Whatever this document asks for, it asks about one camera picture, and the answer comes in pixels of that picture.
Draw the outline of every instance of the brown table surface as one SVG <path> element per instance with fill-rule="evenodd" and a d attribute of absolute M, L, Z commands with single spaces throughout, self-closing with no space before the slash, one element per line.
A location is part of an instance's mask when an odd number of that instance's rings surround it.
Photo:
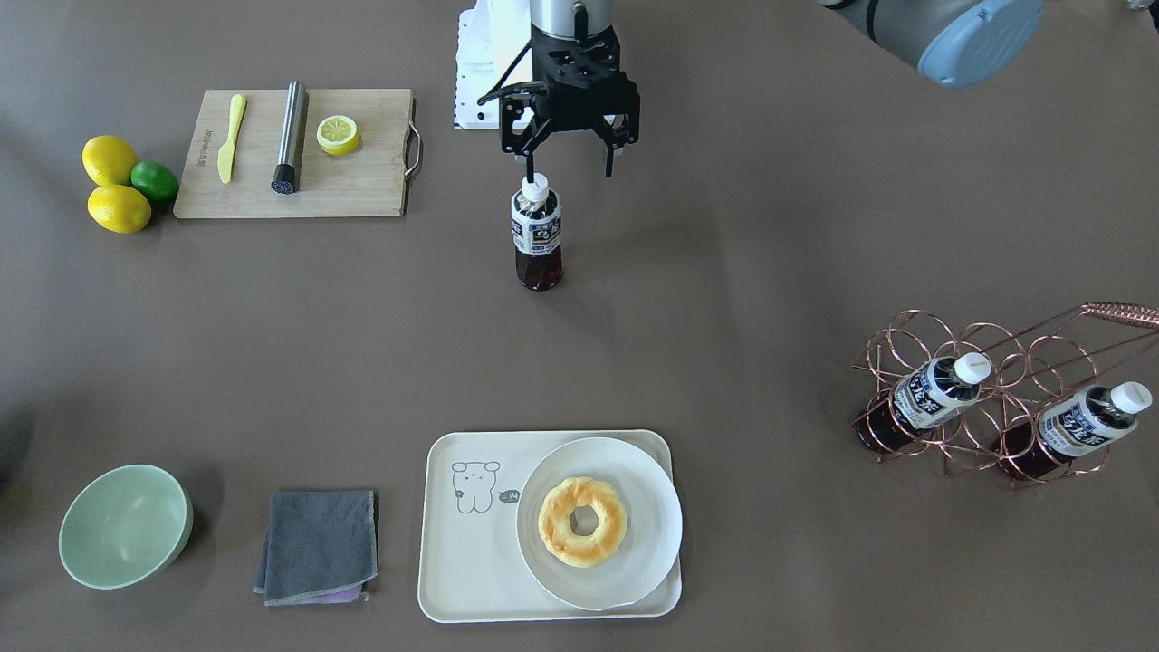
<path fill-rule="evenodd" d="M 1048 2 L 1027 50 L 947 90 L 815 2 L 618 2 L 641 139 L 537 156 L 567 273 L 515 279 L 496 132 L 452 129 L 466 2 L 0 3 L 3 650 L 1156 650 L 1159 411 L 1107 469 L 1009 492 L 877 466 L 847 366 L 902 309 L 1011 329 L 1159 302 L 1159 37 Z M 180 169 L 206 88 L 413 88 L 402 218 L 97 227 L 82 144 Z M 1113 381 L 1159 390 L 1156 354 Z M 686 515 L 648 621 L 439 625 L 416 598 L 425 456 L 454 431 L 649 428 Z M 103 471 L 188 489 L 185 552 L 73 583 L 57 533 Z M 380 497 L 373 599 L 250 593 L 271 493 Z"/>

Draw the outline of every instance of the yellow knife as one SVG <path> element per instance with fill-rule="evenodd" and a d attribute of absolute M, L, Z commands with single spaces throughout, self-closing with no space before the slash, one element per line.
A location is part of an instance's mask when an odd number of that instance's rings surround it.
<path fill-rule="evenodd" d="M 246 96 L 239 93 L 229 100 L 229 135 L 218 149 L 218 176 L 221 177 L 221 183 L 228 183 L 233 177 L 233 152 L 238 148 L 238 130 L 241 129 L 241 116 L 245 113 Z"/>

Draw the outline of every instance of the bowl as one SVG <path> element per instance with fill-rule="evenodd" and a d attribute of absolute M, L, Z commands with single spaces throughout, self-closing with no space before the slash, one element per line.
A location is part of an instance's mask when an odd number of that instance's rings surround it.
<path fill-rule="evenodd" d="M 628 532 L 611 559 L 590 569 L 560 562 L 539 539 L 544 497 L 573 476 L 612 485 L 628 514 Z M 635 446 L 610 438 L 566 444 L 544 457 L 519 497 L 516 537 L 527 570 L 547 593 L 588 611 L 634 605 L 656 589 L 676 565 L 684 520 L 664 469 Z"/>
<path fill-rule="evenodd" d="M 131 464 L 89 483 L 60 525 L 60 563 L 90 588 L 137 584 L 169 565 L 189 541 L 194 510 L 163 469 Z"/>

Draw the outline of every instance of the white bottle cap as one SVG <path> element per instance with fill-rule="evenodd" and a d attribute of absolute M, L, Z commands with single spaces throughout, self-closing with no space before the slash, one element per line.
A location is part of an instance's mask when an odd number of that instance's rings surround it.
<path fill-rule="evenodd" d="M 523 196 L 527 198 L 529 202 L 542 202 L 547 198 L 547 177 L 542 174 L 535 173 L 535 182 L 530 183 L 527 176 L 523 177 Z"/>
<path fill-rule="evenodd" d="M 994 371 L 990 359 L 981 353 L 970 352 L 954 361 L 954 374 L 964 383 L 977 386 L 990 378 Z"/>
<path fill-rule="evenodd" d="M 1138 415 L 1151 408 L 1151 393 L 1139 383 L 1123 383 L 1110 390 L 1110 403 L 1128 415 Z"/>

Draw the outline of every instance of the wooden cutting board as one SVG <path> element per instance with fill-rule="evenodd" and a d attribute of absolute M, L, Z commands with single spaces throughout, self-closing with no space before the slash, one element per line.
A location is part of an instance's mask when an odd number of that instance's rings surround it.
<path fill-rule="evenodd" d="M 247 97 L 233 178 L 221 183 L 218 149 L 229 125 L 229 100 Z M 206 90 L 173 206 L 178 218 L 365 217 L 402 214 L 407 205 L 407 142 L 414 107 L 409 88 L 307 89 L 306 134 L 298 191 L 270 189 L 282 139 L 286 90 Z M 358 124 L 362 145 L 331 156 L 318 146 L 322 118 Z"/>

